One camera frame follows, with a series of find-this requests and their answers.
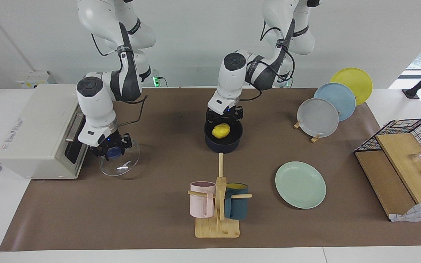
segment wooden plate holder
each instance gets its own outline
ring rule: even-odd
[[[301,120],[299,120],[297,123],[295,123],[295,125],[293,127],[296,128],[296,129],[300,128],[300,122],[301,122]],[[319,134],[316,135],[315,137],[311,138],[312,143],[315,143],[318,140],[319,140]]]
[[[227,189],[227,178],[223,176],[224,154],[219,153],[219,176],[215,188],[214,216],[211,218],[196,218],[194,235],[197,238],[237,238],[239,237],[239,220],[225,218],[224,200]],[[205,197],[206,193],[188,191],[189,195]],[[234,198],[252,198],[252,194],[233,195]]]

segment dark teal mug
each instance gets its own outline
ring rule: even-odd
[[[248,186],[243,183],[227,183],[225,191],[224,212],[225,217],[235,220],[246,218],[248,213],[248,198],[232,199],[232,195],[242,195],[248,193]]]

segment yellow plate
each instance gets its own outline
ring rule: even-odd
[[[355,95],[357,106],[364,103],[373,91],[373,82],[368,73],[356,67],[339,70],[332,76],[331,82],[341,83],[349,87]]]

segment mug handle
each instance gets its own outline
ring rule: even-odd
[[[206,212],[204,213],[204,217],[208,217],[207,215],[212,214],[214,210],[214,194],[212,192],[206,191],[207,194],[207,203],[206,203]]]
[[[232,195],[233,193],[227,194],[227,197],[225,198],[225,205],[224,205],[224,214],[228,215],[227,218],[232,217]]]

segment black bowl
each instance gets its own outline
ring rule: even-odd
[[[217,139],[212,135],[212,130],[221,123],[227,123],[230,126],[230,133],[224,138]],[[212,151],[216,153],[229,153],[238,147],[241,135],[243,135],[243,126],[239,121],[221,118],[212,123],[206,122],[204,125],[204,135],[206,144]]]

